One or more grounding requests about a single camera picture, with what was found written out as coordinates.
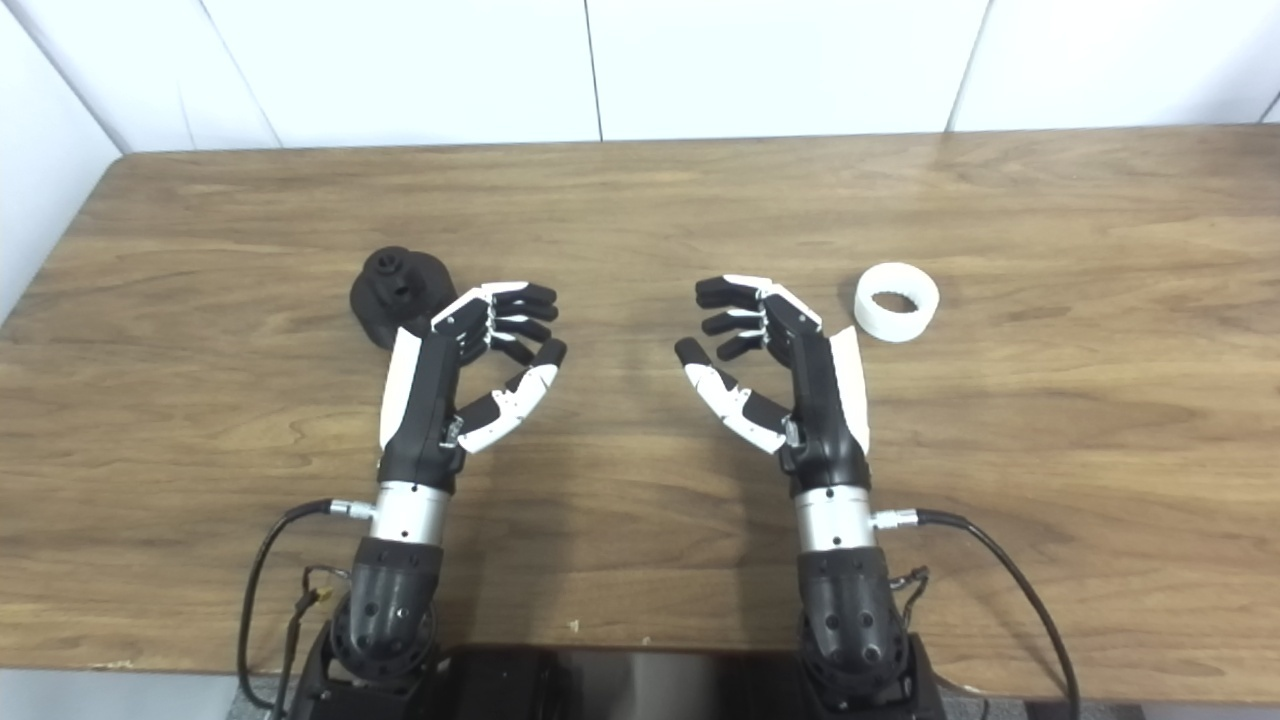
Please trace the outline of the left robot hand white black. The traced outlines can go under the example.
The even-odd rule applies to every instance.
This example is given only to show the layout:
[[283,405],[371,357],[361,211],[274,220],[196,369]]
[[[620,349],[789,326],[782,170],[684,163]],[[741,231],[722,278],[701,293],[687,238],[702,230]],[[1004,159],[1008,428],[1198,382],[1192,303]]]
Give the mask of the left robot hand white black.
[[[485,283],[398,329],[380,411],[379,482],[453,495],[467,456],[534,413],[567,354],[548,328],[559,315],[557,299],[553,288],[525,281]],[[489,352],[511,357],[520,372],[460,406],[462,370]]]

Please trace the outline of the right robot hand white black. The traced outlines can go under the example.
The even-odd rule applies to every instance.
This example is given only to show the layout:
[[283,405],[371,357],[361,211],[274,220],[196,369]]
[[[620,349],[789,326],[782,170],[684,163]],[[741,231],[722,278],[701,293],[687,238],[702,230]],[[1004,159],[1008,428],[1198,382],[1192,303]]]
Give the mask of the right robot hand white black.
[[[692,337],[675,346],[701,401],[735,434],[774,455],[794,495],[849,487],[870,489],[867,391],[854,357],[856,332],[827,336],[823,320],[782,284],[726,274],[695,284],[709,337],[728,334],[710,356]],[[785,407],[719,368],[755,350],[788,370],[794,404]]]

